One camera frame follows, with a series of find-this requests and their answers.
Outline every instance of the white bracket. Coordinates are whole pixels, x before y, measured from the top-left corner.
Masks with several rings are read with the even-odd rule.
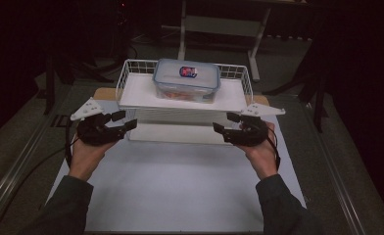
[[[95,116],[104,112],[104,109],[91,97],[73,115],[71,120],[78,120]]]
[[[260,116],[277,116],[284,115],[284,109],[276,109],[270,106],[254,103],[249,105],[246,109],[241,111],[241,115],[260,117]]]

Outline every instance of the hand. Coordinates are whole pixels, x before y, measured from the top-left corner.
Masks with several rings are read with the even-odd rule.
[[[91,146],[85,144],[80,139],[76,140],[76,142],[73,143],[72,162],[68,175],[87,181],[100,161],[104,158],[106,151],[116,143],[117,142],[101,146]]]
[[[271,130],[274,130],[273,123],[267,122],[266,125]],[[274,133],[271,130],[268,132],[268,138],[275,144]],[[237,145],[237,147],[244,151],[245,156],[250,161],[260,180],[277,174],[275,152],[267,140],[254,147],[240,145]]]

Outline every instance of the container lid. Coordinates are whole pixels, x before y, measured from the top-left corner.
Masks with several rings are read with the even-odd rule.
[[[210,63],[160,59],[153,80],[157,83],[219,89],[219,68]]]

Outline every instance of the plastic food container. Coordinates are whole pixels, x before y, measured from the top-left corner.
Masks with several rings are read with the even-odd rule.
[[[153,74],[158,98],[213,103],[219,68],[210,63],[160,59]]]

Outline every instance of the dark sleeve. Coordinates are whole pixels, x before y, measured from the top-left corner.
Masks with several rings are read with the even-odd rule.
[[[87,182],[64,176],[41,214],[19,234],[83,234],[92,191]]]
[[[323,234],[317,217],[302,207],[279,174],[256,186],[264,216],[264,234]]]

